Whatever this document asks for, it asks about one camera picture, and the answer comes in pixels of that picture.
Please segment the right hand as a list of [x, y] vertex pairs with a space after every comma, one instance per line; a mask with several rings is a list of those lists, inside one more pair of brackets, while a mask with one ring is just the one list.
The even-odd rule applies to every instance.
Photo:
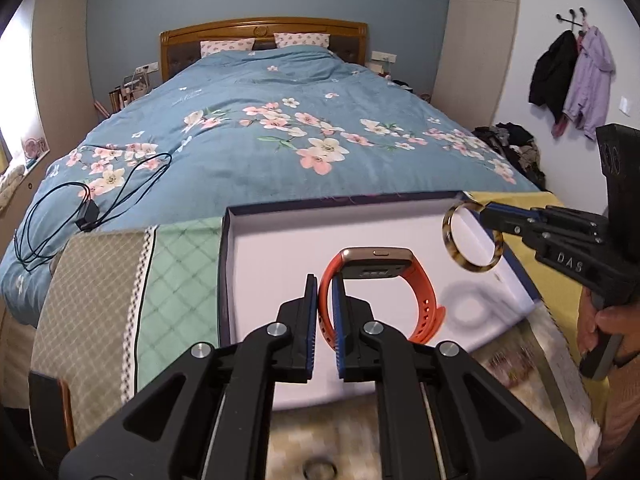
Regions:
[[587, 351], [596, 348], [600, 336], [622, 335], [615, 359], [619, 363], [634, 359], [640, 351], [639, 303], [598, 311], [592, 304], [591, 296], [590, 290], [584, 287], [580, 295], [577, 321], [579, 354], [584, 356]]

